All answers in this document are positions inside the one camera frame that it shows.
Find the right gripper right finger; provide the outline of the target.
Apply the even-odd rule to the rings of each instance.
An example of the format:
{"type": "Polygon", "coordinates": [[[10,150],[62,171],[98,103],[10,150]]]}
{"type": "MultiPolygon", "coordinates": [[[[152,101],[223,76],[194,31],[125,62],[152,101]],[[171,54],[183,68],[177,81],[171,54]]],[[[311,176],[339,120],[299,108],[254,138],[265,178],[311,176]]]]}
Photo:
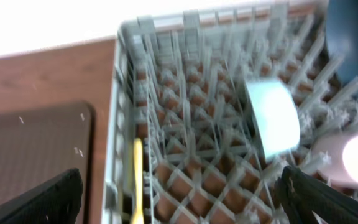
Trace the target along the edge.
{"type": "Polygon", "coordinates": [[[358,201],[286,166],[274,187],[290,224],[316,224],[316,215],[327,223],[358,224],[358,201]]]}

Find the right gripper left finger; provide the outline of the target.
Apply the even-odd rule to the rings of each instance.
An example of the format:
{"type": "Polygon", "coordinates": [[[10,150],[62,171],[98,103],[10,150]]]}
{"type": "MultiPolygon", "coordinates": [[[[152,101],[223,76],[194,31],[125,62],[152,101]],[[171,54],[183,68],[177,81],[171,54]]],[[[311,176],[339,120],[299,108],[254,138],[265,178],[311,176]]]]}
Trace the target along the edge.
{"type": "Polygon", "coordinates": [[[75,223],[81,209],[83,181],[72,168],[0,205],[3,223],[75,223]]]}

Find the white pink cup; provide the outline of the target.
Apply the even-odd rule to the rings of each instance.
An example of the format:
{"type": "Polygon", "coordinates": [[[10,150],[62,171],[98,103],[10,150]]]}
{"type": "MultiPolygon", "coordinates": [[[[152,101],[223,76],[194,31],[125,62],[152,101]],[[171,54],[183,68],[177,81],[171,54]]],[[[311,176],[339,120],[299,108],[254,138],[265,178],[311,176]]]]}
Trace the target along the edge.
{"type": "Polygon", "coordinates": [[[332,134],[319,138],[312,153],[329,157],[318,174],[339,187],[358,187],[358,134],[332,134]]]}

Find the yellow plastic spoon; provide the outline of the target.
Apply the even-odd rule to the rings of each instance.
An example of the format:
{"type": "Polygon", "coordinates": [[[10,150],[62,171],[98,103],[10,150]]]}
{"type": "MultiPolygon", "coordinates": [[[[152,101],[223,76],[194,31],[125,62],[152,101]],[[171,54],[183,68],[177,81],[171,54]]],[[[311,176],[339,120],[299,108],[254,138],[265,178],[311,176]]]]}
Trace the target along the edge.
{"type": "Polygon", "coordinates": [[[143,211],[143,145],[139,138],[134,141],[134,180],[135,180],[135,210],[131,224],[144,224],[143,211]]]}

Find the light blue rice bowl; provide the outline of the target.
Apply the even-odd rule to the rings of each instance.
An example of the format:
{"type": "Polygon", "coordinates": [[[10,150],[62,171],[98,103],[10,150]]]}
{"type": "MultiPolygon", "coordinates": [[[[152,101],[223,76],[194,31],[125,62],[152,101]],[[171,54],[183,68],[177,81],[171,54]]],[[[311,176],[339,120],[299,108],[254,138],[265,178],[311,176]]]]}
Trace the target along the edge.
{"type": "Polygon", "coordinates": [[[291,92],[279,78],[249,80],[244,84],[250,121],[259,154],[266,161],[298,148],[300,122],[291,92]]]}

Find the dark blue plate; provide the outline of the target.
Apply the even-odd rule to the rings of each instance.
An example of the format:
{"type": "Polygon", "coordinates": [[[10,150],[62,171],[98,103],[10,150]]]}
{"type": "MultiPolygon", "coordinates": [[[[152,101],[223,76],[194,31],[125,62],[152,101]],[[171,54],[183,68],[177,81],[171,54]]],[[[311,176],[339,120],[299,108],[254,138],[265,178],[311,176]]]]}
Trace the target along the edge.
{"type": "Polygon", "coordinates": [[[344,56],[337,77],[347,84],[358,76],[358,0],[330,0],[325,29],[329,55],[344,56]]]}

